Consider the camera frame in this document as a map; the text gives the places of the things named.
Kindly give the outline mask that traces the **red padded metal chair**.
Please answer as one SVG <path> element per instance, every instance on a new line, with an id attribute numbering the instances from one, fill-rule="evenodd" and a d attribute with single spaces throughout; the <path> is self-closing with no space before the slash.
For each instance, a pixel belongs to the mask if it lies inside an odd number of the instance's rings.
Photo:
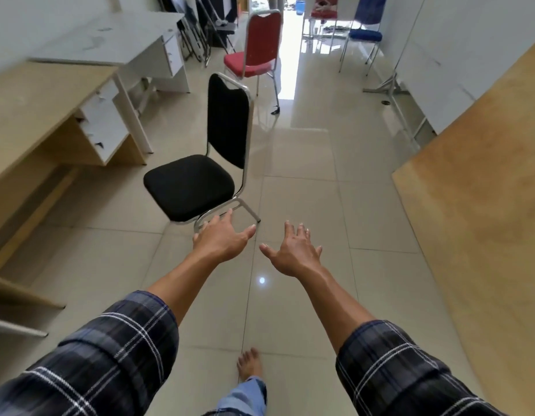
<path id="1" fill-rule="evenodd" d="M 224 70 L 238 81 L 263 75 L 271 78 L 276 97 L 276 107 L 271 112 L 274 116 L 280 114 L 276 69 L 282 26 L 283 16 L 278 9 L 252 13 L 246 25 L 244 50 L 223 58 Z"/>
<path id="2" fill-rule="evenodd" d="M 305 10 L 302 19 L 302 37 L 307 40 L 318 39 L 322 33 L 314 33 L 314 26 L 317 21 L 321 25 L 327 21 L 334 21 L 336 25 L 338 20 L 338 1 L 339 0 L 306 0 Z"/>

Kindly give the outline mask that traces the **person's left forearm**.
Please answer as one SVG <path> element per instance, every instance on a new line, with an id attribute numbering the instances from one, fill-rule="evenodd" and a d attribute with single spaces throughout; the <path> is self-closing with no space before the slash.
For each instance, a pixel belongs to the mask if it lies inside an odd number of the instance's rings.
<path id="1" fill-rule="evenodd" d="M 144 416 L 173 368 L 179 323 L 227 254 L 195 249 L 0 385 L 0 416 Z"/>

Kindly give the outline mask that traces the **person's blue jeans leg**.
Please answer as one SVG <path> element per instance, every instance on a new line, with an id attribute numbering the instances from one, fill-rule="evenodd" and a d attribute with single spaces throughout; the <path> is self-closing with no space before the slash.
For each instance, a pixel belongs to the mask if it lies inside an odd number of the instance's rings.
<path id="1" fill-rule="evenodd" d="M 202 416 L 265 416 L 266 408 L 266 385 L 260 377 L 250 376 Z"/>

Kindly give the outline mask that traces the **person's right hand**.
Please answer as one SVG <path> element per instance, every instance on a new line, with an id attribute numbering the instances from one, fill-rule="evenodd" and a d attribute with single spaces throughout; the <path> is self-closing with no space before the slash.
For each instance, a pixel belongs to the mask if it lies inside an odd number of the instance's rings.
<path id="1" fill-rule="evenodd" d="M 315 246 L 311 242 L 311 233 L 304 226 L 304 241 L 296 240 L 294 225 L 286 221 L 284 224 L 284 238 L 278 249 L 277 260 L 270 261 L 278 272 L 303 279 L 308 275 L 320 273 L 323 270 L 320 258 L 314 251 Z"/>

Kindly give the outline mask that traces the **person's left hand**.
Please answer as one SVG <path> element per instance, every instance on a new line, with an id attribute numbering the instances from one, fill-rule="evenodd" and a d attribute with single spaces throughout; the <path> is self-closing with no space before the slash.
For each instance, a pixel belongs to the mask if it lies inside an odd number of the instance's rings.
<path id="1" fill-rule="evenodd" d="M 237 257 L 248 243 L 238 240 L 232 215 L 233 209 L 229 209 L 223 216 L 214 216 L 205 223 L 193 237 L 193 252 L 217 265 Z"/>

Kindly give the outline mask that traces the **black padded metal chair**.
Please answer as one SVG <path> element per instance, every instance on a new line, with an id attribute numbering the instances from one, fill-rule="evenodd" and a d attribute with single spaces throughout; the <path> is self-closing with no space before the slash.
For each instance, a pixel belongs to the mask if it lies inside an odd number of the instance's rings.
<path id="1" fill-rule="evenodd" d="M 253 110 L 245 85 L 222 73 L 210 76 L 206 153 L 183 157 L 144 175 L 144 187 L 172 223 L 192 222 L 197 233 L 205 217 L 232 203 L 261 222 L 241 198 L 250 162 Z"/>

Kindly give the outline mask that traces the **folded black chairs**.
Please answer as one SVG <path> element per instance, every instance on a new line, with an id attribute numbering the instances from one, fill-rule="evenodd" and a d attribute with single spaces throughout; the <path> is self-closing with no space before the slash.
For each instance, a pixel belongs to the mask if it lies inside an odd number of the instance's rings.
<path id="1" fill-rule="evenodd" d="M 206 68 L 213 48 L 226 54 L 236 52 L 242 0 L 158 0 L 165 13 L 183 15 L 177 27 L 183 45 L 188 49 L 187 60 L 193 56 Z"/>

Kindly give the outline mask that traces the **blue padded metal chair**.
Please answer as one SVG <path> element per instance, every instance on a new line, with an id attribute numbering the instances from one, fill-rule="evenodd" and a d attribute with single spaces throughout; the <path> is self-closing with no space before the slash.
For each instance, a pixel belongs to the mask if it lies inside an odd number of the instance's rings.
<path id="1" fill-rule="evenodd" d="M 372 51 L 368 55 L 368 59 L 365 64 L 368 64 L 372 54 L 377 54 L 379 51 L 379 45 L 382 41 L 383 35 L 380 32 L 380 26 L 384 9 L 386 7 L 387 0 L 359 0 L 356 7 L 354 18 L 351 23 L 351 28 L 343 46 L 343 51 L 340 56 L 340 68 L 338 72 L 341 72 L 342 66 L 345 62 L 345 56 L 350 41 L 356 42 L 368 42 L 373 44 Z M 354 22 L 358 22 L 360 25 L 375 26 L 377 29 L 364 29 L 361 26 L 354 29 Z"/>

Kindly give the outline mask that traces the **white panel on metal stand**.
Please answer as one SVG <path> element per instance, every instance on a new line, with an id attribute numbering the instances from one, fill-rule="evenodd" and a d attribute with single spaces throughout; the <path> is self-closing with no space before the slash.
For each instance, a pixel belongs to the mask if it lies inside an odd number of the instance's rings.
<path id="1" fill-rule="evenodd" d="M 441 133 L 535 43 L 535 0 L 387 0 L 379 45 L 387 95 L 410 145 Z"/>

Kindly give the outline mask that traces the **person's right forearm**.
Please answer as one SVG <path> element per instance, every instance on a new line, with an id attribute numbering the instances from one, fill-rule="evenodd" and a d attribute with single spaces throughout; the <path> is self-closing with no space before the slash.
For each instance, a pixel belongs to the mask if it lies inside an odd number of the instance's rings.
<path id="1" fill-rule="evenodd" d="M 323 267 L 300 265 L 295 277 L 326 329 L 359 416 L 507 416 L 400 327 L 376 319 Z"/>

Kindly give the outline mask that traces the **wooden desk with white drawers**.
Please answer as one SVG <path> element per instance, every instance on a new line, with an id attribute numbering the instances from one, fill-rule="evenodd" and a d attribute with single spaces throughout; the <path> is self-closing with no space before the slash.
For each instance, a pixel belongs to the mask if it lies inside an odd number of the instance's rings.
<path id="1" fill-rule="evenodd" d="M 0 73 L 0 270 L 84 166 L 146 165 L 118 67 L 21 62 Z M 0 305 L 65 304 L 0 276 Z"/>

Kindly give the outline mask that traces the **plywood board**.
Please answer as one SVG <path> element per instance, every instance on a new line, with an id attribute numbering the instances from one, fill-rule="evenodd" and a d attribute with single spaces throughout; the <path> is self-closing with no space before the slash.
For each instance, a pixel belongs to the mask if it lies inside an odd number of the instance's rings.
<path id="1" fill-rule="evenodd" d="M 535 416 L 535 43 L 392 177 L 487 400 Z"/>

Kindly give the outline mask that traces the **person's bare foot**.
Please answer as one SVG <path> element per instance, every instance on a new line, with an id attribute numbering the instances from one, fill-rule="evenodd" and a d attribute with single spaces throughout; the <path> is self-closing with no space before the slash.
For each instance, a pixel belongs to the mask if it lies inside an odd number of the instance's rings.
<path id="1" fill-rule="evenodd" d="M 252 347 L 244 351 L 237 359 L 238 380 L 243 383 L 249 379 L 262 379 L 263 368 L 259 351 Z"/>

